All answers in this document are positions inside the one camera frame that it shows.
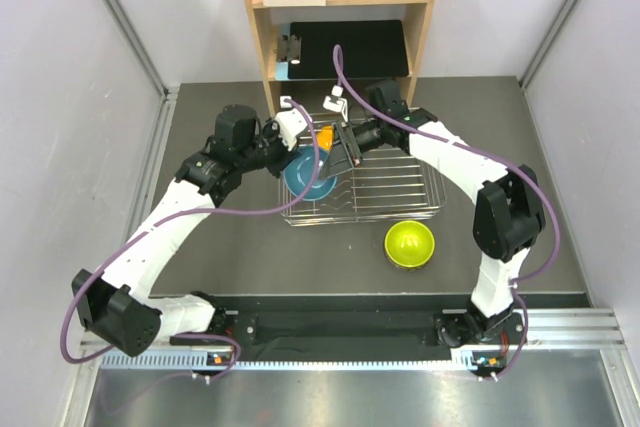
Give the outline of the blue bowl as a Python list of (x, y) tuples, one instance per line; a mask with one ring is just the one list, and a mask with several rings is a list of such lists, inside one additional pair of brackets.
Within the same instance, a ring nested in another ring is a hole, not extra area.
[[(284, 170), (284, 183), (293, 196), (299, 196), (307, 187), (314, 169), (315, 153), (311, 145), (301, 146), (297, 157)], [(303, 197), (305, 201), (318, 201), (329, 196), (337, 185), (337, 178), (317, 179)]]

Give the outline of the orange bowl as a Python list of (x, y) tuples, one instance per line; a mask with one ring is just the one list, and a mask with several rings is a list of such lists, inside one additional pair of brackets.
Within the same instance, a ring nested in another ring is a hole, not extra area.
[(334, 141), (333, 126), (325, 125), (321, 127), (320, 130), (316, 133), (316, 140), (318, 146), (321, 149), (329, 152)]

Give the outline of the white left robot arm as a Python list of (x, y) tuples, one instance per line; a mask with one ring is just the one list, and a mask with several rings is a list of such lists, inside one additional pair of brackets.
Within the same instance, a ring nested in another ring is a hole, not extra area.
[(207, 217), (223, 213), (222, 203), (244, 174), (267, 169), (279, 175), (295, 158), (298, 138), (313, 130), (307, 110), (291, 98), (264, 128), (254, 109), (230, 105), (217, 120), (205, 146), (185, 159), (156, 208), (125, 245), (95, 271), (80, 270), (73, 278), (73, 300), (60, 334), (60, 350), (77, 363), (67, 348), (72, 317), (81, 326), (129, 357), (145, 352), (155, 341), (174, 336), (216, 343), (227, 321), (214, 299), (202, 292), (154, 298), (151, 290), (182, 243)]

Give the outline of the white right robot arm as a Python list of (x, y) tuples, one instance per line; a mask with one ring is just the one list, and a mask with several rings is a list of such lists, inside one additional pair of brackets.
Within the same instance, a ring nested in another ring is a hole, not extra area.
[(410, 109), (394, 80), (375, 83), (366, 93), (372, 115), (354, 126), (334, 125), (320, 178), (348, 172), (360, 165), (364, 153), (389, 145), (453, 182), (474, 205), (472, 233), (481, 261), (466, 312), (442, 315), (436, 328), (441, 343), (452, 348), (492, 341), (513, 311), (512, 283), (545, 227), (535, 173), (528, 167), (514, 173), (469, 151), (433, 114)]

